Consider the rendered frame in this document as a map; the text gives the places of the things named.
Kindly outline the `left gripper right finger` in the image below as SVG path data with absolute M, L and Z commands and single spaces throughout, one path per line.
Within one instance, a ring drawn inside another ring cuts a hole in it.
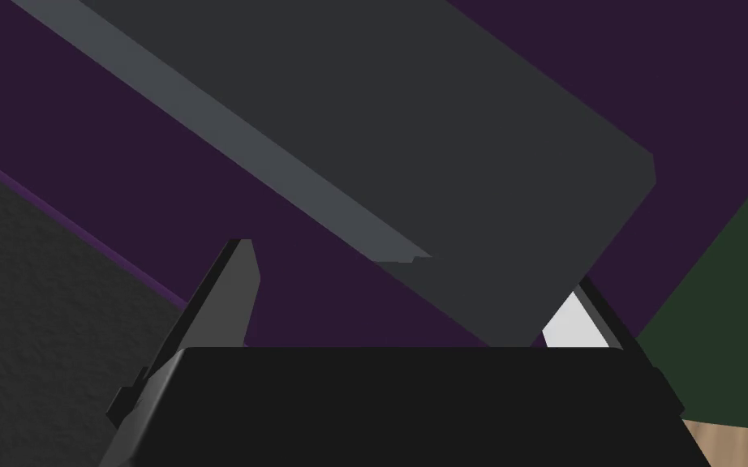
M 637 349 L 637 341 L 589 277 L 559 306 L 542 337 L 549 348 Z

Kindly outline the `dark grey door leaf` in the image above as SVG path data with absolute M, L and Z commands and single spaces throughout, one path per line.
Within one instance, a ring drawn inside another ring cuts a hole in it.
M 492 346 L 526 345 L 651 154 L 446 0 L 13 0 Z

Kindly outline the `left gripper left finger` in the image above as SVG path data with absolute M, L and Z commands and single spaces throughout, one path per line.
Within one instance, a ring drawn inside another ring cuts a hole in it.
M 244 345 L 260 285 L 256 253 L 249 239 L 229 240 L 194 292 L 151 366 L 130 387 L 118 391 L 106 416 L 119 428 L 133 410 L 148 379 L 186 348 Z

